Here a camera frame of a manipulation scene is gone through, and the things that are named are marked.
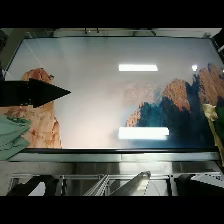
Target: sky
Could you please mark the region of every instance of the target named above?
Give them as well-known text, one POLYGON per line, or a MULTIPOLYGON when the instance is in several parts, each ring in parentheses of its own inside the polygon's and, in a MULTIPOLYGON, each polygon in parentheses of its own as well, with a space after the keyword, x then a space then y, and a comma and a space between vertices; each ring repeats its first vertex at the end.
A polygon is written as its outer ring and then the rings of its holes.
POLYGON ((116 139, 135 107, 124 105, 130 83, 192 84, 192 65, 223 66, 208 39, 168 37, 62 37, 24 40, 8 70, 19 80, 35 68, 72 93, 55 101, 63 148, 129 147, 116 139), (119 64, 156 64, 158 72, 119 72, 119 64))

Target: wallpaper image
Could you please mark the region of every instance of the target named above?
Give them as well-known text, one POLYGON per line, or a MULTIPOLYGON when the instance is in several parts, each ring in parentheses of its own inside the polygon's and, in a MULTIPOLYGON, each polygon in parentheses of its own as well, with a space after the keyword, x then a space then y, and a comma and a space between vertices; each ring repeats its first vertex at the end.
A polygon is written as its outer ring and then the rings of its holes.
POLYGON ((201 104, 224 104, 223 64, 206 39, 65 37, 24 40, 7 80, 71 91, 39 108, 0 108, 32 121, 30 148, 210 148, 201 104), (119 72, 156 64, 158 72, 119 72), (197 71, 192 65, 197 64, 197 71), (168 127, 167 140, 120 140, 119 127, 168 127))

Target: green object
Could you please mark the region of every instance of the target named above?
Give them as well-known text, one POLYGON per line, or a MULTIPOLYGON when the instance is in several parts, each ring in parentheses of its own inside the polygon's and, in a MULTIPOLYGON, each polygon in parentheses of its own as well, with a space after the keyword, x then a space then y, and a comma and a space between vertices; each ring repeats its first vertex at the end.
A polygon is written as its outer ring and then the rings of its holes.
POLYGON ((30 128, 31 121, 0 115, 0 160, 7 160, 29 145, 21 137, 30 128))
POLYGON ((215 110, 218 115, 218 119, 214 121, 215 131, 224 142, 224 107, 216 107, 215 110))

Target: black border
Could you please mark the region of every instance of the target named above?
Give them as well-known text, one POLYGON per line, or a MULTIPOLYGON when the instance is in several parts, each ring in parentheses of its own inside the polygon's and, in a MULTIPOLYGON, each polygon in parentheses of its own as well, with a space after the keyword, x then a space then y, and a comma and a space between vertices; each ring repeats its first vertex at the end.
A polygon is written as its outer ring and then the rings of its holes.
MULTIPOLYGON (((65 37, 105 37, 105 36, 65 36, 65 37)), ((164 38, 190 38, 190 39, 208 39, 211 40, 213 46, 216 49, 220 59, 224 63, 224 56, 218 52, 218 45, 213 38, 201 38, 201 37, 170 37, 170 36, 108 36, 108 37, 164 37, 164 38)), ((37 38, 61 38, 61 37, 37 37, 37 38)), ((19 47, 21 46, 23 40, 27 39, 36 39, 36 38, 29 38, 24 37, 19 45, 17 46, 14 55, 9 62, 6 71, 10 68, 19 47)), ((139 149, 56 149, 56 148, 25 148, 19 153, 38 153, 38 154, 140 154, 140 153, 203 153, 203 152, 218 152, 218 148, 214 146, 213 148, 154 148, 154 149, 147 149, 147 148, 139 148, 139 149)))

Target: black arrow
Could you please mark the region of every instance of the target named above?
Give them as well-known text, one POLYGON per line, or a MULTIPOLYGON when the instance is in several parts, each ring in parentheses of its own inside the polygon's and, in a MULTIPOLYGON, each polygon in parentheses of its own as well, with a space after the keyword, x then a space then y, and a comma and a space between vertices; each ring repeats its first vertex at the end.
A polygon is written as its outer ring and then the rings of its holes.
POLYGON ((0 81, 0 107, 39 107, 69 93, 68 90, 36 79, 0 81))

